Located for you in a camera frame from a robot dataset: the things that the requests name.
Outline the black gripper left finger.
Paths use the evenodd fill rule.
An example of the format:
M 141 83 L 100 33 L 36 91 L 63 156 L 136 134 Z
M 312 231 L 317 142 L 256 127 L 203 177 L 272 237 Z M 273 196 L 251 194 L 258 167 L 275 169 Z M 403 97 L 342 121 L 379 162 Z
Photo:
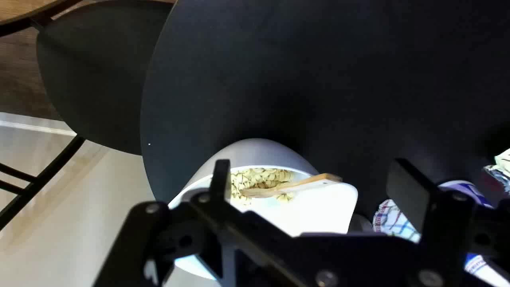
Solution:
M 216 159 L 208 186 L 210 199 L 221 202 L 229 196 L 230 186 L 230 162 L 227 159 Z

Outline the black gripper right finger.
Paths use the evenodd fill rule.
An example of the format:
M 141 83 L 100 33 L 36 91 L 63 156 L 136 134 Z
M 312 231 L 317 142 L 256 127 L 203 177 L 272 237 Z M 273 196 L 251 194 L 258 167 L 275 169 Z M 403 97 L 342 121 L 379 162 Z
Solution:
M 411 224 L 420 231 L 430 201 L 438 191 L 436 185 L 409 161 L 396 157 L 388 167 L 385 191 Z

